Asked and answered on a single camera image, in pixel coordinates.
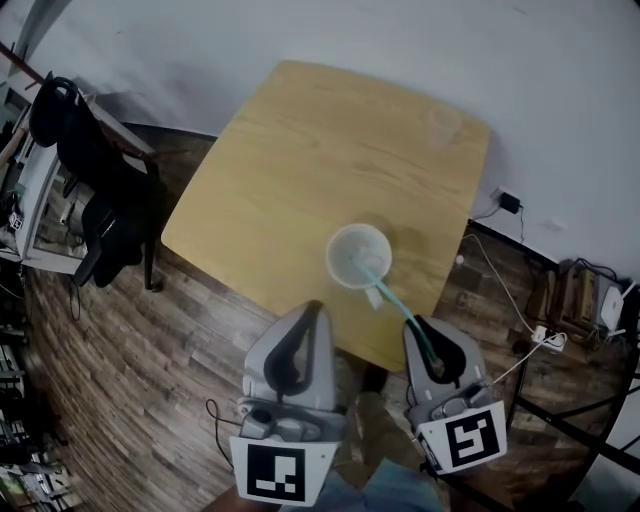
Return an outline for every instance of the office chair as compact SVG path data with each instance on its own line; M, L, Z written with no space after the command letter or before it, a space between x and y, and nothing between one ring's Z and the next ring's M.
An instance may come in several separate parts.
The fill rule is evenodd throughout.
M82 286L93 276L96 286L107 286L123 267L141 262L144 244L145 288L159 291L160 285L151 282L153 253L168 211L157 166L145 162L144 174L127 163L104 136L77 86L66 78L48 78L42 85L30 129L40 146L57 143L60 161L95 192L82 213L88 253L74 280ZM66 195L70 189L65 187Z

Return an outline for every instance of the table top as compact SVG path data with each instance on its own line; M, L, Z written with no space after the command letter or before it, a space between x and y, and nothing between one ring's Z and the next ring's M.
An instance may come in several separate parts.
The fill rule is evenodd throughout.
M284 61L202 161L162 241L277 315L321 300L336 346L399 371L401 313L388 303L374 311L364 292L332 282L327 242L346 224L376 226L393 249L385 282L431 315L488 141L484 123L422 94Z

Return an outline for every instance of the power outlet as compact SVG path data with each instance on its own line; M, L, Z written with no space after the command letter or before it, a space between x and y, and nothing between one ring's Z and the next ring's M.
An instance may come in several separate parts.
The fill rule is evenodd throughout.
M544 346L554 352L562 352L564 346L567 344L567 340L560 336L557 332L548 330L542 325L536 325L536 328L531 335L531 341L534 343L542 343Z

